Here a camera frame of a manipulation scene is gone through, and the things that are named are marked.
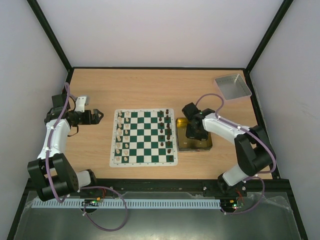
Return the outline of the gold metal tin tray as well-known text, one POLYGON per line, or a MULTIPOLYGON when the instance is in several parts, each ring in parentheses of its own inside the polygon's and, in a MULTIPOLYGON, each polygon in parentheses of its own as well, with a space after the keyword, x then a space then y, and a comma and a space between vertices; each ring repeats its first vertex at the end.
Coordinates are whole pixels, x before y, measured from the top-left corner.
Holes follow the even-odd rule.
POLYGON ((177 118, 175 120, 177 149, 179 152, 208 152, 213 147, 211 134, 208 139, 200 141, 186 137, 187 125, 189 121, 186 118, 177 118))

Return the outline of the silver square metal tin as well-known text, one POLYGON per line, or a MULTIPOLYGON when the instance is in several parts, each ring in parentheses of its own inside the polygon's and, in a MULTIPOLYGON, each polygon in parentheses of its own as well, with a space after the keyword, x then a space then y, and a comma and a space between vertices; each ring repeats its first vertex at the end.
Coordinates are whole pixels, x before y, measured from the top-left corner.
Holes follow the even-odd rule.
POLYGON ((214 80, 214 83, 226 101, 250 98, 252 95, 246 81, 239 73, 220 76, 214 80))

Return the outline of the green white chess board mat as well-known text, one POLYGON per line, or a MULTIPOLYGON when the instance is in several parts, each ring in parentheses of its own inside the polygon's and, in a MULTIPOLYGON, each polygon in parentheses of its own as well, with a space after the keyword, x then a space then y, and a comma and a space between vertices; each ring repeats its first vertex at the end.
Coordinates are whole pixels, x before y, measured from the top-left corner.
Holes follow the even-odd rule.
POLYGON ((116 109, 109 166, 173 167, 178 164, 173 108, 116 109))

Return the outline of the black aluminium frame rail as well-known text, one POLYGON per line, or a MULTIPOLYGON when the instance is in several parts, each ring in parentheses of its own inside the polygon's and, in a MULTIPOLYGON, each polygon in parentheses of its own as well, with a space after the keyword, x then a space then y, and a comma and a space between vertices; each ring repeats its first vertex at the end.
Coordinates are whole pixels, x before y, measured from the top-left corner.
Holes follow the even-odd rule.
POLYGON ((107 179, 98 178, 97 186, 113 187, 119 193, 125 192, 186 192, 191 194, 202 193, 205 197, 226 198, 236 196, 237 192, 260 192, 260 180, 250 180, 241 183, 229 193, 222 193, 216 179, 209 180, 182 180, 182 179, 107 179))

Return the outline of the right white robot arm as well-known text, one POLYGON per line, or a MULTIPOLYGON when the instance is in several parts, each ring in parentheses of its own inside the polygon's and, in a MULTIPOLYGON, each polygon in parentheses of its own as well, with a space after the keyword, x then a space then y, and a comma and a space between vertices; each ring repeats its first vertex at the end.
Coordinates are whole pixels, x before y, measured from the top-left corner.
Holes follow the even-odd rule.
POLYGON ((217 179, 218 191, 222 195, 229 196, 240 182, 265 173, 263 169, 268 166, 272 166, 268 173, 275 170, 276 154, 262 127, 236 124, 210 108, 201 111, 192 102, 184 106, 182 113, 189 121, 185 134, 187 138, 205 141, 209 133, 213 133, 235 147, 237 163, 217 179))

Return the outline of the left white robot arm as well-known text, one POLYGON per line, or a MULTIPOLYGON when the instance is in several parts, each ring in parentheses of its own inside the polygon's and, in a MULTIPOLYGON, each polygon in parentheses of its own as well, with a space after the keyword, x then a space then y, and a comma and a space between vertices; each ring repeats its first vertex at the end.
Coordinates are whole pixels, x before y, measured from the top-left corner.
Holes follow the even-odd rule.
POLYGON ((94 186, 97 178, 91 169, 76 172, 65 156, 71 128, 80 125, 97 125, 103 118, 98 109, 88 110, 89 97, 71 97, 70 107, 67 94, 52 96, 52 108, 44 119, 46 136, 37 159, 30 161, 27 170, 38 197, 42 201, 64 198, 82 187, 94 186))

